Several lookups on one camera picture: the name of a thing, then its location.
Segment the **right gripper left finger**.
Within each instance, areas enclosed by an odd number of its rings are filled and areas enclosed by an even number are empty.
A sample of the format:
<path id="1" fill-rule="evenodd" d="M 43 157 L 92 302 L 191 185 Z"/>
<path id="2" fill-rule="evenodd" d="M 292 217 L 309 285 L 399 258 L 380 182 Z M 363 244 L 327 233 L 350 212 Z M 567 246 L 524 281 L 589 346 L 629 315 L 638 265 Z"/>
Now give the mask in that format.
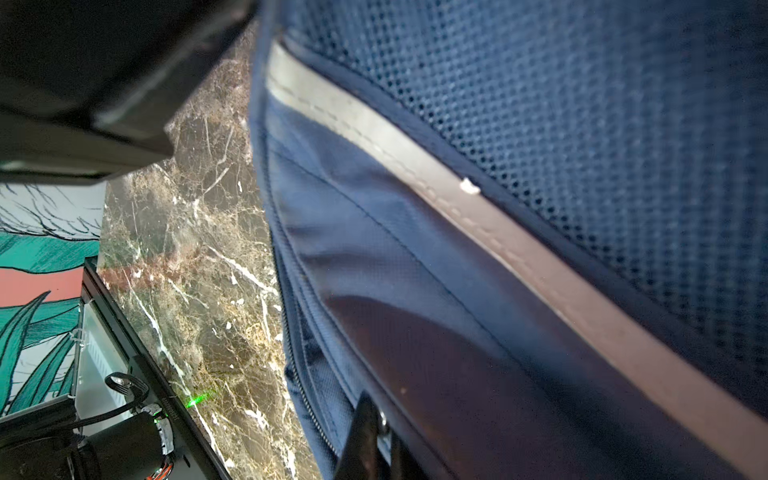
<path id="1" fill-rule="evenodd" d="M 356 406 L 353 421 L 334 480 L 376 480 L 379 478 L 379 411 L 367 393 Z"/>

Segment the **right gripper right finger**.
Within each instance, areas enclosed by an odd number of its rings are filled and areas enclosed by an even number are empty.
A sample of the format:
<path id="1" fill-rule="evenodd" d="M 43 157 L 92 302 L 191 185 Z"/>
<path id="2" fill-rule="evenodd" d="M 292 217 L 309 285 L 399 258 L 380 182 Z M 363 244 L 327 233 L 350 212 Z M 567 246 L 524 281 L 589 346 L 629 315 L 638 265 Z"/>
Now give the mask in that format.
<path id="1" fill-rule="evenodd" d="M 413 458 L 403 441 L 393 435 L 391 439 L 391 480 L 427 480 L 418 462 Z"/>

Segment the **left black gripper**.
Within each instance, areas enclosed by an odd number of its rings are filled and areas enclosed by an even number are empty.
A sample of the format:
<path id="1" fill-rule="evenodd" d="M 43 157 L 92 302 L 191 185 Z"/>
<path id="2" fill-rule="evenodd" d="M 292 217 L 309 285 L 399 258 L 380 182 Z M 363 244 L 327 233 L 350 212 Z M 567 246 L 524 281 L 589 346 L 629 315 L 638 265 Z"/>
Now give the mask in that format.
<path id="1" fill-rule="evenodd" d="M 170 158 L 167 123 L 254 1 L 5 1 L 1 179 L 93 185 Z"/>

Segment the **navy blue student backpack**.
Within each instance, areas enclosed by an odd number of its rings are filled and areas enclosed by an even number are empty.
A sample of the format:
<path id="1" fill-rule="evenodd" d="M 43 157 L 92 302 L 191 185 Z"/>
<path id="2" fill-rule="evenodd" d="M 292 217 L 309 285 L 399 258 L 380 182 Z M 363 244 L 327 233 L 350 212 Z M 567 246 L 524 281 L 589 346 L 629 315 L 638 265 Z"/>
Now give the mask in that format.
<path id="1" fill-rule="evenodd" d="M 333 479 L 767 475 L 763 1 L 266 1 L 251 138 Z"/>

